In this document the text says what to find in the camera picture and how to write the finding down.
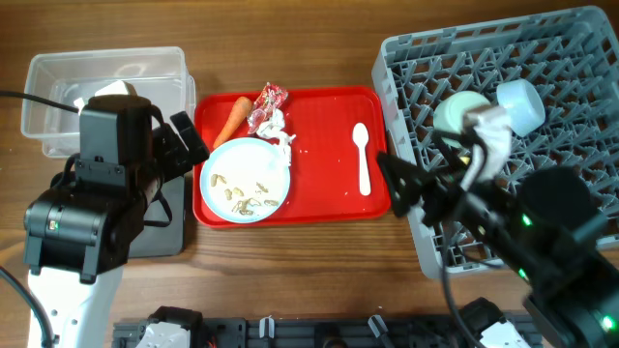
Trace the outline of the orange carrot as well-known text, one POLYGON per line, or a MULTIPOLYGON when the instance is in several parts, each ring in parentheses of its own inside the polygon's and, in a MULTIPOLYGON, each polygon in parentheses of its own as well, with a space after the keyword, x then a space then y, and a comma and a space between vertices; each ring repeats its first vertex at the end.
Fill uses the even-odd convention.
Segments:
POLYGON ((218 134, 214 148, 217 149, 225 143, 239 126, 247 119, 252 110, 252 101, 247 97, 240 97, 234 102, 228 118, 218 134))

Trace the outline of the crumpled white tissue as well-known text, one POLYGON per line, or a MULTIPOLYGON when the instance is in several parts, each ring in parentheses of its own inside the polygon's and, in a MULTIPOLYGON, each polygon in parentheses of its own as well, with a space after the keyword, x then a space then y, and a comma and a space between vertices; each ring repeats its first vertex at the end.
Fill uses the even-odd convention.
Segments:
POLYGON ((281 110, 275 108, 272 116, 260 124, 256 133, 264 139, 276 139, 279 143, 275 147, 280 155, 281 163, 290 166, 292 158, 291 143, 296 138, 296 135, 288 134, 284 128, 284 114, 281 110))

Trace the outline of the mint green bowl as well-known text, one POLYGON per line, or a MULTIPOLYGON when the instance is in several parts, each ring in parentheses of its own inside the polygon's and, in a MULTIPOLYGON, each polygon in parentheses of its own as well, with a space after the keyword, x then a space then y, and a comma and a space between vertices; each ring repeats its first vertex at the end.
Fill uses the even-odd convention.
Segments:
POLYGON ((482 94, 463 91, 458 92, 437 105, 433 114, 433 128, 436 131, 460 133, 464 114, 480 106, 490 105, 482 94))

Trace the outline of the light blue bowl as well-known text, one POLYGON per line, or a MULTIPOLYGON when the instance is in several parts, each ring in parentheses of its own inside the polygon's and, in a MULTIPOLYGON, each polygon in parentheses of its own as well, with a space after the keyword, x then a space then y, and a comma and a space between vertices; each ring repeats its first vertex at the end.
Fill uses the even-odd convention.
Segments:
POLYGON ((500 84, 497 101, 511 118, 511 129, 519 137, 535 131, 545 122, 545 106, 535 86, 518 79, 500 84))

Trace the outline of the light blue plate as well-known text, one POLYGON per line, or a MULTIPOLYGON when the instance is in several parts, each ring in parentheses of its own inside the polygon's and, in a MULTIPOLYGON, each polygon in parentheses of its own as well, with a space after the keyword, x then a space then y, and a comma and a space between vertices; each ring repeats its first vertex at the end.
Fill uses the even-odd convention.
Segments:
POLYGON ((218 147, 203 163, 199 175, 200 194, 210 212, 225 222, 239 224, 258 222, 273 215, 284 205, 290 184, 289 166, 281 163, 275 145, 252 137, 236 138, 218 147), (217 184, 211 187, 213 174, 222 175, 227 184, 218 179, 217 184), (256 182, 269 192, 260 191, 256 182), (242 190, 245 196, 233 193, 234 188, 242 190), (226 200, 226 189, 232 191, 231 200, 226 200), (275 209, 258 208, 255 216, 231 212, 239 200, 248 198, 277 200, 280 205, 275 209))

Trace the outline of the red snack wrapper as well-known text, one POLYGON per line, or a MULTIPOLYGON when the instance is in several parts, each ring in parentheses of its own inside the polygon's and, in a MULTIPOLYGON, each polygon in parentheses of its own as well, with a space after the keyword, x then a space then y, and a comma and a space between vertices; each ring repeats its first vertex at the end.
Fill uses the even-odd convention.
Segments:
POLYGON ((252 104, 250 115, 247 117, 248 134, 254 134, 259 126, 268 121, 274 111, 279 109, 288 98, 288 91, 279 85, 267 82, 259 96, 252 104))

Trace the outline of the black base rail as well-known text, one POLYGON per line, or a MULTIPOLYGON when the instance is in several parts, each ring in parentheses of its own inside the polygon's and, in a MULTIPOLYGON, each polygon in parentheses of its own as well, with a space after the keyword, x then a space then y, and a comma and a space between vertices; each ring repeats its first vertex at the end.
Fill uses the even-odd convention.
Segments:
MULTIPOLYGON (((521 340, 532 348, 543 348, 543 338, 534 328, 529 316, 508 313, 506 319, 515 325, 521 340)), ((146 333, 148 320, 138 323, 116 323, 113 330, 113 348, 135 348, 146 333)), ((451 319, 446 315, 421 315, 407 319, 388 319, 388 337, 396 348, 440 348, 463 345, 451 319)), ((206 318, 202 331, 206 347, 214 344, 221 348, 259 348, 264 340, 259 336, 258 323, 244 318, 206 318)), ((335 334, 349 347, 378 348, 382 342, 371 331, 366 320, 334 321, 283 320, 275 323, 275 337, 270 345, 275 348, 319 348, 328 334, 335 334)))

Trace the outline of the clear plastic bin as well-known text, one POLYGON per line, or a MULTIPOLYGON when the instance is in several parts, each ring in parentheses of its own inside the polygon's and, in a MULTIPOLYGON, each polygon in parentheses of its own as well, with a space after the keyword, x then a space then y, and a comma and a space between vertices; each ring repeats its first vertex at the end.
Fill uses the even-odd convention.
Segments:
MULTIPOLYGON (((39 54, 30 62, 24 92, 73 106, 118 80, 156 105, 165 120, 179 111, 194 114, 195 82, 177 46, 39 54)), ((79 151, 79 116, 69 111, 24 101, 20 129, 41 141, 49 158, 79 151)))

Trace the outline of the white plastic spoon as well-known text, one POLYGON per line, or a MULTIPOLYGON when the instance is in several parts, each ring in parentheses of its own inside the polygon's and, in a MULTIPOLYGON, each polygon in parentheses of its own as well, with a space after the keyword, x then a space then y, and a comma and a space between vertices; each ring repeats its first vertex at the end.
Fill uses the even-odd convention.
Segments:
POLYGON ((371 183, 368 172, 366 147, 368 145, 368 129, 363 123, 357 123, 353 128, 352 139, 358 149, 359 157, 359 192, 363 196, 371 194, 371 183))

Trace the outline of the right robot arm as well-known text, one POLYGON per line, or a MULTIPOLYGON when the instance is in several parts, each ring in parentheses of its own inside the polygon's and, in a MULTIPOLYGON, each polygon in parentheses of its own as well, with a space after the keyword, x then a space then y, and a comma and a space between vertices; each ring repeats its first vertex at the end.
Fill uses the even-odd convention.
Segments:
POLYGON ((420 205, 422 223, 457 221, 531 288, 524 307, 556 347, 618 344, 618 270, 596 248, 608 227, 588 187, 569 167, 529 175, 510 195, 483 178, 494 152, 474 130, 437 131, 440 149, 455 140, 471 151, 463 162, 444 154, 449 168, 426 171, 381 152, 377 163, 398 217, 420 205))

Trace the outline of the grey dishwasher rack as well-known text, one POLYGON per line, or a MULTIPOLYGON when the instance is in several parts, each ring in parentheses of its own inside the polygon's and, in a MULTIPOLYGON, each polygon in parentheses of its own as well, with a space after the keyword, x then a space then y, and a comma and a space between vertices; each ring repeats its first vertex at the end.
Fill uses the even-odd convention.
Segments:
POLYGON ((618 40, 606 14, 589 6, 455 26, 386 39, 371 77, 398 157, 425 170, 446 161, 433 145, 435 108, 472 91, 489 101, 499 85, 531 82, 545 122, 515 137, 498 184, 555 165, 573 168, 610 225, 601 248, 618 244, 618 40))

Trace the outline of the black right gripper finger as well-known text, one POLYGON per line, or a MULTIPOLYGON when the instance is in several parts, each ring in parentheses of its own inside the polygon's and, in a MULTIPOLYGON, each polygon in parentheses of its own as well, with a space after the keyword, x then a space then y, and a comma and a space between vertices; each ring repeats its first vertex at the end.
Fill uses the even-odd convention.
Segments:
POLYGON ((455 177, 462 177, 467 170, 467 165, 453 153, 453 151, 450 149, 450 146, 443 140, 443 138, 447 138, 450 140, 460 140, 460 135, 457 133, 442 130, 435 130, 432 133, 431 140, 436 146, 436 148, 440 151, 443 159, 447 163, 447 166, 438 169, 432 169, 430 170, 430 173, 439 176, 453 175, 455 177))
POLYGON ((376 161, 387 185, 394 215, 405 217, 433 185, 435 175, 385 152, 379 152, 376 161))

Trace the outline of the red plastic tray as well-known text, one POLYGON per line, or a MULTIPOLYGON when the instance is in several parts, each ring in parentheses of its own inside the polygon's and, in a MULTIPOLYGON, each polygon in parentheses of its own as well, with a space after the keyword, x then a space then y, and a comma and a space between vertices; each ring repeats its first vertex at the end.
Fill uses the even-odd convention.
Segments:
POLYGON ((390 208, 376 163, 386 151, 380 100, 365 86, 291 90, 282 106, 287 131, 295 134, 286 201, 262 225, 378 218, 390 208), (358 148, 353 129, 368 130, 366 154, 371 193, 359 192, 358 148))

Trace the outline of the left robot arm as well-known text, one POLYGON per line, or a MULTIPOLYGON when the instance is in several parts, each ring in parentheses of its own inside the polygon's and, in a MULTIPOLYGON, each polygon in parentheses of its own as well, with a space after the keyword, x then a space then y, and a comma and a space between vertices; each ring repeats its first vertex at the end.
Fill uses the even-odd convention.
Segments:
POLYGON ((24 215, 31 347, 103 345, 133 240, 172 221, 162 186, 209 157, 185 111, 164 118, 146 98, 103 95, 77 113, 78 152, 24 215), (146 219, 154 202, 167 219, 146 219))

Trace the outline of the black plastic bin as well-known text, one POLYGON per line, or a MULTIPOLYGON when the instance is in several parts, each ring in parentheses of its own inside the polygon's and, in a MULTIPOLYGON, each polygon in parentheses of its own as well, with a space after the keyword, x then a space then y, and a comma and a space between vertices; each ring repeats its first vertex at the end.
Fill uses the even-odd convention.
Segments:
POLYGON ((186 181, 178 177, 162 186, 162 195, 167 200, 172 220, 166 227, 146 226, 133 240, 130 258, 173 256, 179 254, 185 244, 186 181))

